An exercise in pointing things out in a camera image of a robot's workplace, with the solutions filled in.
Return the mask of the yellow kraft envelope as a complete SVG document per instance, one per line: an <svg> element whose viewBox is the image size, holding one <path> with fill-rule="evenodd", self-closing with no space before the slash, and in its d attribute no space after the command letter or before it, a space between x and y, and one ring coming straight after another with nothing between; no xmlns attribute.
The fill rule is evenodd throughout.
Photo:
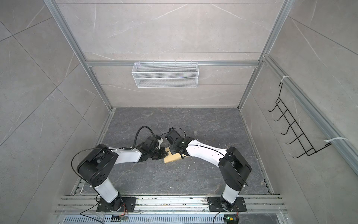
<svg viewBox="0 0 358 224"><path fill-rule="evenodd" d="M168 147L166 148L166 152L168 153L168 155L164 158L165 164L173 161L181 160L181 154L179 153L172 154Z"/></svg>

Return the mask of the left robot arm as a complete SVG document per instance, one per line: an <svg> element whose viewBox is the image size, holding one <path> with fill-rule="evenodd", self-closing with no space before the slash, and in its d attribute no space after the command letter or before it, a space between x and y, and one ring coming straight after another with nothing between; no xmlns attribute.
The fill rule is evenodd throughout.
<svg viewBox="0 0 358 224"><path fill-rule="evenodd" d="M109 179L113 167L122 163L142 162L149 158L165 158L168 152L161 146L162 141L156 137L149 137L138 146L121 148L99 144L78 164L76 172L106 203L117 202L120 200L120 193Z"/></svg>

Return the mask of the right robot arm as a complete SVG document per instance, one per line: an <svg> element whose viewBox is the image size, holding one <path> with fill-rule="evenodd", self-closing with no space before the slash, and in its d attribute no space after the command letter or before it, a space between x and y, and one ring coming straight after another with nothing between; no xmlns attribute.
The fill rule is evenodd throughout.
<svg viewBox="0 0 358 224"><path fill-rule="evenodd" d="M242 188L247 185L246 181L252 171L240 151L235 147L223 149L209 146L192 137L171 137L167 134L165 138L170 144L169 149L172 153L200 158L220 169L226 184L220 201L224 208L231 210Z"/></svg>

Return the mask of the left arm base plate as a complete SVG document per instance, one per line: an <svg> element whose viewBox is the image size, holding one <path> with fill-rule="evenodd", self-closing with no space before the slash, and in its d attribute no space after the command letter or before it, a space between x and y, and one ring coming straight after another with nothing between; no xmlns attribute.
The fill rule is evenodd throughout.
<svg viewBox="0 0 358 224"><path fill-rule="evenodd" d="M108 203L104 199L100 199L96 212L134 212L136 205L136 197L116 198L113 202Z"/></svg>

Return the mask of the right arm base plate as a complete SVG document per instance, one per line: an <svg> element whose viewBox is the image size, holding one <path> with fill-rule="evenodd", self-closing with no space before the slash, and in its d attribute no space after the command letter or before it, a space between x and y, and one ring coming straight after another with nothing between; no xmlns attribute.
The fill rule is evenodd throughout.
<svg viewBox="0 0 358 224"><path fill-rule="evenodd" d="M237 197L233 203L229 203L223 197L208 197L207 202L209 204L210 212L219 211L238 211L246 212L247 207L243 197Z"/></svg>

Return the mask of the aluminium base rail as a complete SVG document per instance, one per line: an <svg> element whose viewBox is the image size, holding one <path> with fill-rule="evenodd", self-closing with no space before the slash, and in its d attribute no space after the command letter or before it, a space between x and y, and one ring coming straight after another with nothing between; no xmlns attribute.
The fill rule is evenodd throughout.
<svg viewBox="0 0 358 224"><path fill-rule="evenodd" d="M279 195L244 195L232 211L208 196L126 196L125 208L102 211L96 195L64 196L56 224L290 224Z"/></svg>

